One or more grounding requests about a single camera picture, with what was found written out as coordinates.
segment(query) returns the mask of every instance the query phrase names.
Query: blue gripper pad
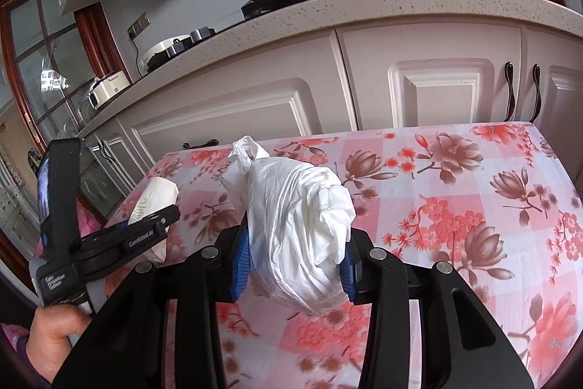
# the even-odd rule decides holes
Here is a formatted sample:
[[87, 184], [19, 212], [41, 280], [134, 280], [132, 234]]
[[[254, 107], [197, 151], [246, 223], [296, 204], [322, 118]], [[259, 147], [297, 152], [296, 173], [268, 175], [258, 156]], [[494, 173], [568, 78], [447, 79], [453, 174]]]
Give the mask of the blue gripper pad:
[[247, 279], [251, 271], [251, 254], [249, 250], [249, 231], [245, 230], [245, 234], [241, 238], [237, 255], [232, 262], [232, 284], [231, 297], [234, 302], [239, 300], [239, 297], [247, 287]]
[[344, 293], [348, 295], [351, 302], [354, 302], [356, 299], [356, 266], [348, 249], [346, 249], [344, 259], [340, 263], [340, 281]]

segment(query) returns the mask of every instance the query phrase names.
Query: device screen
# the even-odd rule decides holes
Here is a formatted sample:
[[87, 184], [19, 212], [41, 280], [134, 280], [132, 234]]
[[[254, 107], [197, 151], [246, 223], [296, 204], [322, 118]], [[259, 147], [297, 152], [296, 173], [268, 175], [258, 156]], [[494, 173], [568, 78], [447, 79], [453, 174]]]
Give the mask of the device screen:
[[48, 168], [50, 156], [46, 152], [43, 162], [40, 164], [37, 180], [39, 184], [39, 217], [40, 222], [43, 223], [49, 215], [48, 211]]

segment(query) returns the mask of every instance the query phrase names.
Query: person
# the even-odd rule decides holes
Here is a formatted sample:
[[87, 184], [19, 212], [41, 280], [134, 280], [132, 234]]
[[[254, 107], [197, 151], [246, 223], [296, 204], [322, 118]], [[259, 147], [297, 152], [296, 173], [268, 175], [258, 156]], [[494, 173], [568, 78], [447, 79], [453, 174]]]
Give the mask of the person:
[[2, 325], [12, 346], [45, 388], [50, 388], [71, 352], [68, 335], [82, 335], [91, 318], [69, 304], [37, 307], [30, 332]]

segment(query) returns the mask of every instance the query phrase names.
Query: wall outlet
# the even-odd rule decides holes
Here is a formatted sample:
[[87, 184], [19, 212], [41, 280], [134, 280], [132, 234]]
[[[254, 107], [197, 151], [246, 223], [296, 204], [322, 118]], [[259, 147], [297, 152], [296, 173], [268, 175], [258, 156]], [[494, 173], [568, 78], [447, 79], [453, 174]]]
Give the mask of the wall outlet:
[[138, 35], [140, 35], [144, 29], [150, 25], [150, 18], [148, 17], [148, 13], [144, 12], [144, 14], [138, 17], [131, 27], [128, 29], [128, 35], [131, 40], [135, 39]]

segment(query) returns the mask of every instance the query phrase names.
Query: human hand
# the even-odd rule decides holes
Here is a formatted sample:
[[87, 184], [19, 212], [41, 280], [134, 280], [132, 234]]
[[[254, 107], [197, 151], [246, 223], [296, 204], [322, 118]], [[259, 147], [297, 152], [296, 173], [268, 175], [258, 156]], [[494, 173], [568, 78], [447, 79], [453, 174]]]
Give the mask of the human hand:
[[71, 353], [67, 336], [81, 335], [90, 323], [91, 318], [73, 305], [37, 307], [26, 344], [26, 355], [36, 372], [52, 383]]

